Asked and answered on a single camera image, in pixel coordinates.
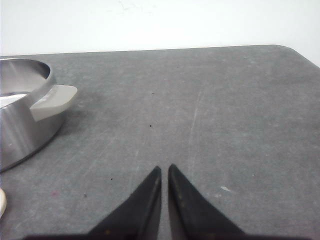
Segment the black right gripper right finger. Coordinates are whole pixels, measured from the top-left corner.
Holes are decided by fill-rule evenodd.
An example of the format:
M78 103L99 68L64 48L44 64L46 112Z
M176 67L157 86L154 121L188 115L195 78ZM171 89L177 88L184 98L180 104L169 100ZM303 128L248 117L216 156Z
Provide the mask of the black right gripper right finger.
M183 233L188 240L238 240L246 234L214 207L172 164L168 169L168 189Z

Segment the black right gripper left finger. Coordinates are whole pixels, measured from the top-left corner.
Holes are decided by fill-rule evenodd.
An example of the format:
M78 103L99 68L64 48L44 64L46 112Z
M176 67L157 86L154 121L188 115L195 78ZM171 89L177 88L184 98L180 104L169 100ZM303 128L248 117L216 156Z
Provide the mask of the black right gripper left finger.
M156 166L129 198L88 234L100 240L156 240L162 204L162 173Z

